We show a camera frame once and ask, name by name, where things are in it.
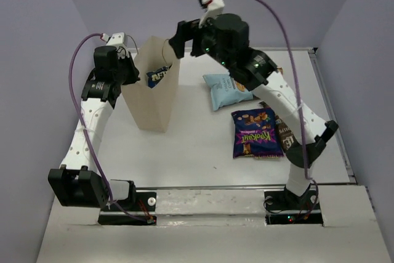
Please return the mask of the purple Krokant snack bag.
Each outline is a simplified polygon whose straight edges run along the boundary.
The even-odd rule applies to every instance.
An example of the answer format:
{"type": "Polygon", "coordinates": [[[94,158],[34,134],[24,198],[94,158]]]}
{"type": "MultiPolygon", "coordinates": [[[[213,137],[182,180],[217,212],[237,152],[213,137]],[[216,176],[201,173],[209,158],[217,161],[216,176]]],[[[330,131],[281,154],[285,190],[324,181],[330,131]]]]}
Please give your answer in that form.
{"type": "Polygon", "coordinates": [[[235,125],[233,157],[281,158],[284,156],[271,108],[231,113],[235,125]]]}

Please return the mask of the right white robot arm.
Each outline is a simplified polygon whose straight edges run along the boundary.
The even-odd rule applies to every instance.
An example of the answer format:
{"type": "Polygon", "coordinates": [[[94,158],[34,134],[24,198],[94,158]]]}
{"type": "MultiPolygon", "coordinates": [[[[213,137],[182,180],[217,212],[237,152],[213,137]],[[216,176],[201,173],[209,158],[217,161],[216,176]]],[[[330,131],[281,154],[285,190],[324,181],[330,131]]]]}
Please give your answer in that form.
{"type": "Polygon", "coordinates": [[[313,164],[326,148],[339,126],[325,121],[301,101],[284,80],[276,63],[263,51],[249,45],[249,25],[235,14],[181,21],[169,45],[179,59],[186,42],[192,42],[191,56],[207,54],[225,67],[236,82],[263,100],[282,119],[295,136],[286,152],[290,161],[284,204],[297,209],[305,203],[311,185],[313,164]]]}

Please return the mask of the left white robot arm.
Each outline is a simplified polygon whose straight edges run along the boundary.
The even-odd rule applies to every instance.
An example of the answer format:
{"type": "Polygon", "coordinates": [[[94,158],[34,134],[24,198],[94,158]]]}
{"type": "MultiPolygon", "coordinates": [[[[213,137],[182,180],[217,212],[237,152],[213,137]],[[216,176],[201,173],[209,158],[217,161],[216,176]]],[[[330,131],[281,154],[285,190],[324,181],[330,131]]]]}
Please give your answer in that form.
{"type": "Polygon", "coordinates": [[[73,102],[78,124],[70,147],[59,168],[51,169],[48,175],[62,206],[103,208],[113,201],[98,151],[122,86],[139,79],[139,71],[124,47],[95,48],[94,69],[82,89],[81,100],[73,102]]]}

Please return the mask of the beige paper bag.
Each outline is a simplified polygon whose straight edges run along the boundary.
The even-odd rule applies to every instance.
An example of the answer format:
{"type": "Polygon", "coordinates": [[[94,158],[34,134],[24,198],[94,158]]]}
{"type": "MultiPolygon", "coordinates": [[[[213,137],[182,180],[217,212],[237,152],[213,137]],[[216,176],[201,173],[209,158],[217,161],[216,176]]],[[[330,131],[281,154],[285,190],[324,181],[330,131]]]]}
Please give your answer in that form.
{"type": "Polygon", "coordinates": [[[126,105],[139,129],[166,132],[179,85],[180,60],[168,41],[151,36],[134,58],[140,81],[121,88],[126,105]],[[147,73],[169,66],[164,78],[153,88],[147,73]]]}

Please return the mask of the brown Kettle chips bag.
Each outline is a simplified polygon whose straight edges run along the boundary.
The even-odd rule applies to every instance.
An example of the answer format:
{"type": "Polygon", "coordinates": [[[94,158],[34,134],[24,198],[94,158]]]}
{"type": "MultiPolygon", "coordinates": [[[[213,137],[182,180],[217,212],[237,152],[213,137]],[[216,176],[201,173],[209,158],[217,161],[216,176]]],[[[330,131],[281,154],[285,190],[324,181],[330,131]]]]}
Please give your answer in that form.
{"type": "MultiPolygon", "coordinates": [[[[264,101],[261,101],[259,105],[263,108],[270,108],[268,104],[264,101]]],[[[294,142],[296,142],[296,138],[294,137],[292,131],[288,128],[287,124],[278,116],[275,115],[276,121],[276,134],[277,138],[281,141],[281,148],[283,153],[285,153],[294,142]]],[[[278,158],[277,155],[267,155],[267,156],[255,156],[255,158],[278,158]]]]}

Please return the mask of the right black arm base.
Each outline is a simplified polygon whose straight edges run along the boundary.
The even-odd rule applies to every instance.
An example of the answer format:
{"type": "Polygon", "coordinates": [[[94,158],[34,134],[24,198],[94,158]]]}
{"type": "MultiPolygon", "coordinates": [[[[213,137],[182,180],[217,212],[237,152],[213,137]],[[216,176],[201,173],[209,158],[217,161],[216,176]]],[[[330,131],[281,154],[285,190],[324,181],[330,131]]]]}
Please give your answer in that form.
{"type": "Polygon", "coordinates": [[[266,211],[267,225],[323,225],[320,204],[314,205],[316,191],[309,190],[300,200],[292,200],[284,190],[269,190],[264,192],[263,207],[266,211]]]}

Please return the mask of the light blue cassava chips bag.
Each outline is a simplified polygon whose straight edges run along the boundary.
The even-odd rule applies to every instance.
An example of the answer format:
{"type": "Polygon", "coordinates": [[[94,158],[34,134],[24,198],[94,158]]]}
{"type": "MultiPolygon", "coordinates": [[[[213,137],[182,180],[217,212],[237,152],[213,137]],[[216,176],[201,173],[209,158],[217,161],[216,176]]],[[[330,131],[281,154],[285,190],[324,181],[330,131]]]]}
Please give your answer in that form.
{"type": "Polygon", "coordinates": [[[214,111],[254,98],[252,92],[235,81],[230,75],[208,74],[203,75],[203,79],[210,88],[212,109],[214,111]]]}

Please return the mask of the dark blue chips bag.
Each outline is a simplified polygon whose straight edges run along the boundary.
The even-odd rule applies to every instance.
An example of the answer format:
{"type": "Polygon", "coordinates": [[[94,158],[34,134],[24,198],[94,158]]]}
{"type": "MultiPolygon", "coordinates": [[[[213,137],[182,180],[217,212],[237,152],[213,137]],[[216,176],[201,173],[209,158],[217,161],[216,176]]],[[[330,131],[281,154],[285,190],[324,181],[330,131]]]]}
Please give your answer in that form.
{"type": "Polygon", "coordinates": [[[172,65],[163,66],[159,69],[149,71],[147,73],[147,86],[154,88],[166,75],[166,73],[171,69],[172,65]]]}

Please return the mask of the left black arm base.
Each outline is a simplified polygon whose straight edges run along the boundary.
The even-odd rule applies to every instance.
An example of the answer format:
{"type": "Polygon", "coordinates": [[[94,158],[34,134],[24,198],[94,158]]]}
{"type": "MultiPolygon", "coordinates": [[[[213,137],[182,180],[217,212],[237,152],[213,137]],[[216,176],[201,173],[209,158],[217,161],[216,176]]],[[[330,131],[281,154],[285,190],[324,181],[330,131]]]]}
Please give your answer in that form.
{"type": "Polygon", "coordinates": [[[151,226],[156,225],[157,193],[154,191],[137,191],[136,200],[131,203],[127,200],[118,201],[119,205],[130,215],[120,211],[116,206],[103,208],[98,216],[100,225],[114,226],[151,226]]]}

